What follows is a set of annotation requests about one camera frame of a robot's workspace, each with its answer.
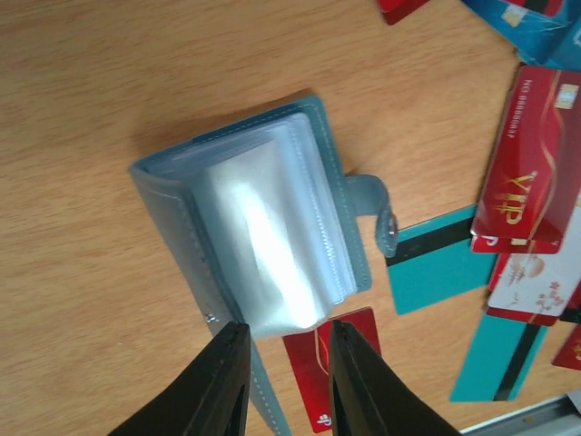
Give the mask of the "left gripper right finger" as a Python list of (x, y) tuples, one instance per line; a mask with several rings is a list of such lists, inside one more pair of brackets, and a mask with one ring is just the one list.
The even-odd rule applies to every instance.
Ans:
[(352, 323), (332, 323), (329, 349), (334, 435), (459, 434), (407, 387)]

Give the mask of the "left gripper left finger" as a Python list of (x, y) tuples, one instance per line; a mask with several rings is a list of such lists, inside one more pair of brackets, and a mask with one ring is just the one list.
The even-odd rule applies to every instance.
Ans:
[(228, 322), (159, 395), (112, 435), (243, 435), (251, 377), (251, 334)]

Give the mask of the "teal card holder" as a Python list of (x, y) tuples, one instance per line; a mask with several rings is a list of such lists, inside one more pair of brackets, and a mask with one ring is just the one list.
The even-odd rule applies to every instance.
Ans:
[(385, 184), (344, 173), (315, 95), (201, 134), (130, 166), (130, 175), (208, 328), (250, 326), (254, 341), (310, 331), (371, 286), (357, 220), (395, 254)]

